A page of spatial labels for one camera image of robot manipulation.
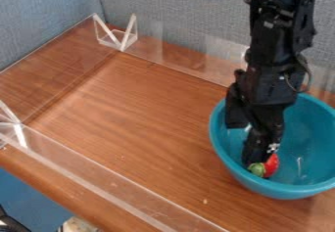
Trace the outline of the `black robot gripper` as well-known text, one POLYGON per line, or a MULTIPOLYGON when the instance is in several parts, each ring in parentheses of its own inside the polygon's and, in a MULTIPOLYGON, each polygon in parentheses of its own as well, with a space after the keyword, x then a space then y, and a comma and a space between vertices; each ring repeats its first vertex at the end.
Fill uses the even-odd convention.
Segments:
POLYGON ((249 66, 235 71, 225 104, 227 128, 243 128, 241 163, 267 162, 281 144, 284 109, 303 92, 301 82, 309 75, 305 60, 277 67, 249 66))

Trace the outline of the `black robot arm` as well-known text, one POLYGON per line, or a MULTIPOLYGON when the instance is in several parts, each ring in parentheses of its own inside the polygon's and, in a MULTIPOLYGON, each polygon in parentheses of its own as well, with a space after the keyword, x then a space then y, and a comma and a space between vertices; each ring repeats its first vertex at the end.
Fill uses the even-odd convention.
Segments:
POLYGON ((241 163, 267 162, 284 135, 284 110, 305 91, 311 72, 301 51, 312 46, 315 0, 243 0, 249 7, 247 68, 235 71, 225 126, 248 127, 241 163))

